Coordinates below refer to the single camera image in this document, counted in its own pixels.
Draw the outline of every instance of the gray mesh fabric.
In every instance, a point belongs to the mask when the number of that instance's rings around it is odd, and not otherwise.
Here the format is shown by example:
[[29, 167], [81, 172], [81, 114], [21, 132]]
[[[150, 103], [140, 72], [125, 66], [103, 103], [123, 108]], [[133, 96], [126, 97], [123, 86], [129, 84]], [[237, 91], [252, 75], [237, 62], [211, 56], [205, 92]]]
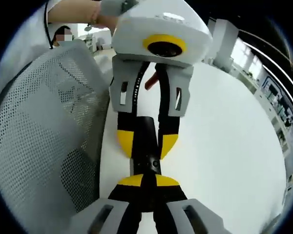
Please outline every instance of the gray mesh fabric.
[[102, 77], [77, 40], [33, 61], [0, 102], [0, 193], [29, 233], [59, 233], [99, 196]]

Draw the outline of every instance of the white tabletop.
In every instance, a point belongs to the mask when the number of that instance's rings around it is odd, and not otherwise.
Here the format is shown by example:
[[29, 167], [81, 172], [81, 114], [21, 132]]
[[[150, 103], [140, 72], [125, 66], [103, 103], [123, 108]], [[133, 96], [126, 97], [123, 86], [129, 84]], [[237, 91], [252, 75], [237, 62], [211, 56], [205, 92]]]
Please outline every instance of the white tabletop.
[[[159, 84], [144, 89], [138, 115], [152, 116], [158, 128]], [[162, 174], [178, 180], [188, 198], [196, 198], [221, 216], [232, 234], [258, 234], [283, 208], [284, 158], [265, 111], [234, 77], [204, 63], [195, 65], [191, 98], [180, 122], [179, 139], [161, 162]], [[117, 114], [111, 105], [103, 137], [100, 196], [108, 197], [129, 176], [129, 159], [116, 139]], [[143, 214], [139, 234], [155, 234], [152, 214]]]

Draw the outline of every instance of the white robot head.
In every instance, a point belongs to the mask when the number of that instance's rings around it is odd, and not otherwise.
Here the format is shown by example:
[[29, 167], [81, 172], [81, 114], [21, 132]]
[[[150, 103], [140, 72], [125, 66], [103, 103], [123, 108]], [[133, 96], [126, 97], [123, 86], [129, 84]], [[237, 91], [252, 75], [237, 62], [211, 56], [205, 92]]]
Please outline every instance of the white robot head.
[[211, 34], [184, 0], [144, 0], [119, 19], [112, 45], [124, 59], [186, 67], [201, 60]]

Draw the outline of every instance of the yellow circular sensor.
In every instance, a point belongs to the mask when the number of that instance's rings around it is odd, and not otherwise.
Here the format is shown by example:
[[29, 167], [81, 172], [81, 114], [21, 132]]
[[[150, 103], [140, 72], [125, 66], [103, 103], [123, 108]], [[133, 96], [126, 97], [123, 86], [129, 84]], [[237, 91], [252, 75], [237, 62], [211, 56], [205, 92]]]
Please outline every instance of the yellow circular sensor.
[[187, 50], [182, 39], [170, 35], [151, 35], [144, 39], [143, 46], [152, 54], [166, 58], [181, 55]]

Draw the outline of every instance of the person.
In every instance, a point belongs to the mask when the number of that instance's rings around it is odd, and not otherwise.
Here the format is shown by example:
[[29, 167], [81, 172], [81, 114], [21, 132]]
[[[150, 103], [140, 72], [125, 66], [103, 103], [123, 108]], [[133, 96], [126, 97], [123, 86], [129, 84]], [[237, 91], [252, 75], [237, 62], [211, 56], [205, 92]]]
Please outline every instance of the person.
[[26, 66], [52, 46], [49, 23], [90, 23], [114, 32], [118, 17], [101, 15], [91, 0], [49, 0], [19, 28], [0, 60], [0, 93]]
[[53, 47], [58, 47], [63, 45], [64, 41], [72, 41], [73, 39], [74, 35], [72, 34], [70, 27], [63, 25], [55, 31], [52, 45]]

